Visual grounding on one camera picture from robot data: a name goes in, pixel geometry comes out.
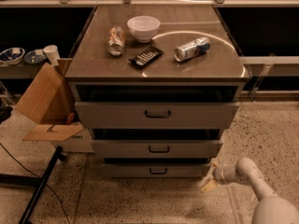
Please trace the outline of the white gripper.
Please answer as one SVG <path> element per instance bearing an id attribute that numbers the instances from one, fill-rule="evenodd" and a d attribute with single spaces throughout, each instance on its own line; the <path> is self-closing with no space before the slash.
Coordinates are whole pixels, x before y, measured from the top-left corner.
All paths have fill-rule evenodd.
<path id="1" fill-rule="evenodd" d="M 215 168 L 213 171 L 214 179 L 222 185 L 236 183 L 239 180 L 239 174 L 234 164 L 218 165 L 215 161 L 212 161 L 211 167 Z M 214 179 L 207 181 L 205 185 L 201 187 L 203 193 L 210 192 L 218 186 L 218 183 Z"/>

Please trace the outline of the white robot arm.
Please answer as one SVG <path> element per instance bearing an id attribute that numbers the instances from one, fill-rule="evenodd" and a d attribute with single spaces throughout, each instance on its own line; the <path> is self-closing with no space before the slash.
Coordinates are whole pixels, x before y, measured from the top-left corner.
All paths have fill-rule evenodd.
<path id="1" fill-rule="evenodd" d="M 212 177 L 201 187 L 202 192 L 209 192 L 218 185 L 230 183 L 250 186 L 258 200 L 251 224 L 299 224 L 299 210 L 277 195 L 252 159 L 240 158 L 236 164 L 213 162 L 212 167 Z"/>

